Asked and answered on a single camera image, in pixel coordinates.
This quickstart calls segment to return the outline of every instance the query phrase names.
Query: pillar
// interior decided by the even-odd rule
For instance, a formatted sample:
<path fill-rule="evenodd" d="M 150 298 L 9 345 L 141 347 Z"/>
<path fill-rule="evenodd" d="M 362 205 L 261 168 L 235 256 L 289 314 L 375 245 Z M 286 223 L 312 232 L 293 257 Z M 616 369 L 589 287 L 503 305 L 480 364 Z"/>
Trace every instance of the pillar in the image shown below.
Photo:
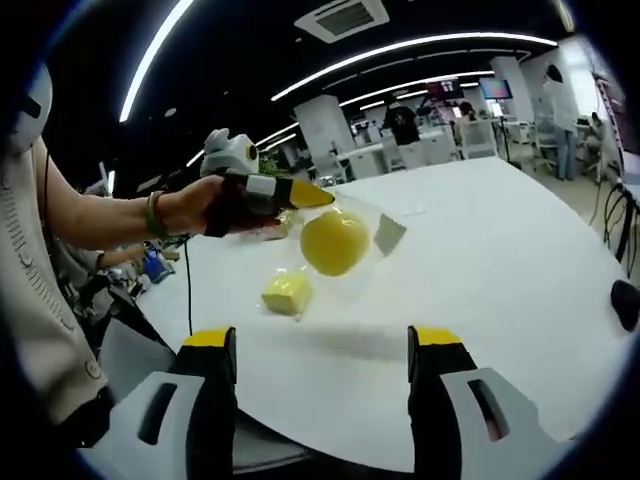
<path fill-rule="evenodd" d="M 513 95 L 512 100 L 507 100 L 509 111 L 519 121 L 532 122 L 531 96 L 518 60 L 515 57 L 495 57 L 491 60 L 491 68 L 493 68 L 496 78 L 502 78 L 509 83 Z"/>
<path fill-rule="evenodd" d="M 339 153 L 355 148 L 349 124 L 336 97 L 321 95 L 298 105 L 294 112 L 312 158 L 328 155 L 334 148 Z"/>

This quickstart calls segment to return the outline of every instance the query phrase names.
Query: air conditioning vent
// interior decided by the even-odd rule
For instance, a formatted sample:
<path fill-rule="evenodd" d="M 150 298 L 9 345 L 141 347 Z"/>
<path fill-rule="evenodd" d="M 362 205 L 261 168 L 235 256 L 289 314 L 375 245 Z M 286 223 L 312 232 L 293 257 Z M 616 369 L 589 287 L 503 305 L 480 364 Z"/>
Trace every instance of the air conditioning vent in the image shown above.
<path fill-rule="evenodd" d="M 308 13 L 295 25 L 326 43 L 334 43 L 388 21 L 382 0 L 337 0 Z"/>

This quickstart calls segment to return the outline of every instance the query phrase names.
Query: plastic bag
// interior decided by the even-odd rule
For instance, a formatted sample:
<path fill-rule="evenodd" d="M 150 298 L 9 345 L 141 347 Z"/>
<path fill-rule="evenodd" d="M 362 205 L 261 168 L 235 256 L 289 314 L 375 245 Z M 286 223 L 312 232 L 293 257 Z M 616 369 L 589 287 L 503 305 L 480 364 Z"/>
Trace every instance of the plastic bag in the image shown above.
<path fill-rule="evenodd" d="M 344 274 L 330 276 L 323 274 L 305 256 L 301 248 L 303 230 L 311 222 L 330 212 L 346 212 L 366 228 L 366 247 L 355 265 Z M 317 209 L 298 211 L 302 221 L 297 222 L 283 242 L 281 258 L 274 258 L 273 275 L 292 273 L 304 275 L 312 289 L 309 305 L 305 311 L 296 314 L 299 319 L 312 311 L 313 315 L 340 316 L 348 305 L 366 294 L 370 282 L 376 274 L 376 267 L 393 249 L 404 235 L 405 228 L 367 202 L 337 193 L 335 202 Z M 332 238 L 324 238 L 327 244 Z M 265 287 L 272 279 L 265 279 Z"/>

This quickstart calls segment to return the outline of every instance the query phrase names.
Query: person in black shirt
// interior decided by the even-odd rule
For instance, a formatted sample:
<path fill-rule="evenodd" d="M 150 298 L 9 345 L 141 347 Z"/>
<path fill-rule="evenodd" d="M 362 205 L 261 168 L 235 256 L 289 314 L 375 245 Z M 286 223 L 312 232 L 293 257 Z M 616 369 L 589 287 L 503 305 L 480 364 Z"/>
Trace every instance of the person in black shirt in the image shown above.
<path fill-rule="evenodd" d="M 391 129 L 398 146 L 419 142 L 416 114 L 409 107 L 400 105 L 395 97 L 387 97 L 384 103 L 387 106 L 384 128 Z"/>
<path fill-rule="evenodd" d="M 405 166 L 411 169 L 428 165 L 420 142 L 416 114 L 410 108 L 400 105 L 393 96 L 387 97 L 385 104 L 387 113 L 384 128 L 391 128 Z"/>

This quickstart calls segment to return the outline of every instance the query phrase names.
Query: white lab coat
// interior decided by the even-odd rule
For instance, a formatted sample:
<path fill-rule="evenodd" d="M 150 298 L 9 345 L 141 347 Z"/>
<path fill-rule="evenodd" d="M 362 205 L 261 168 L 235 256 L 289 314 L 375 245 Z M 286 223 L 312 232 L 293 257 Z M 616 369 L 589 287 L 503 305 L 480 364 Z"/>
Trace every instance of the white lab coat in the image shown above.
<path fill-rule="evenodd" d="M 563 130 L 575 133 L 578 112 L 572 101 L 570 89 L 564 83 L 553 80 L 547 80 L 543 88 L 553 109 L 553 123 Z"/>

